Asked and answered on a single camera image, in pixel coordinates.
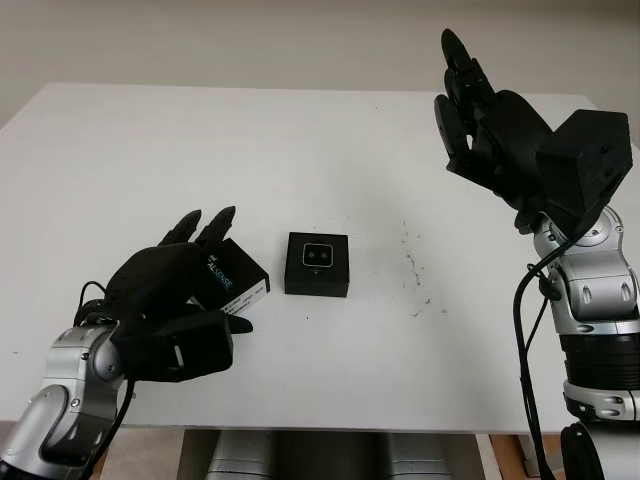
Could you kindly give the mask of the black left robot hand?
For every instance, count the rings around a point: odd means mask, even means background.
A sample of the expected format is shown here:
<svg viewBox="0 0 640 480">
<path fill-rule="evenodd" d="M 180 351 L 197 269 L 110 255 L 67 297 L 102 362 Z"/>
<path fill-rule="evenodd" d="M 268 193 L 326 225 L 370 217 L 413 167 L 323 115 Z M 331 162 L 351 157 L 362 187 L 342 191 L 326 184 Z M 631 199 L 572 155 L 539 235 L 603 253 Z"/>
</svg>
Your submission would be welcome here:
<svg viewBox="0 0 640 480">
<path fill-rule="evenodd" d="M 208 265 L 232 226 L 234 206 L 223 208 L 199 235 L 202 212 L 192 211 L 160 243 L 133 254 L 109 280 L 105 302 L 118 321 L 118 350 L 229 349 L 234 334 L 253 331 L 252 323 L 216 305 L 215 279 Z"/>
</svg>

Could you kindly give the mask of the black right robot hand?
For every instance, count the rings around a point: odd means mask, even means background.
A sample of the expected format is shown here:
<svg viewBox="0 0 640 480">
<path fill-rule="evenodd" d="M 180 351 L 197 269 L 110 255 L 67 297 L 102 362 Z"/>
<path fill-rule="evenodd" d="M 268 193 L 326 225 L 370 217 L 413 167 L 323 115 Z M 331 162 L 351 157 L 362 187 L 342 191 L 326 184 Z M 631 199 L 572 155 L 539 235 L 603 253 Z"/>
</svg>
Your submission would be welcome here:
<svg viewBox="0 0 640 480">
<path fill-rule="evenodd" d="M 515 228 L 530 234 L 544 206 L 536 151 L 552 130 L 521 95 L 495 91 L 452 30 L 442 32 L 441 47 L 446 93 L 434 112 L 446 169 L 502 198 L 517 211 Z"/>
</svg>

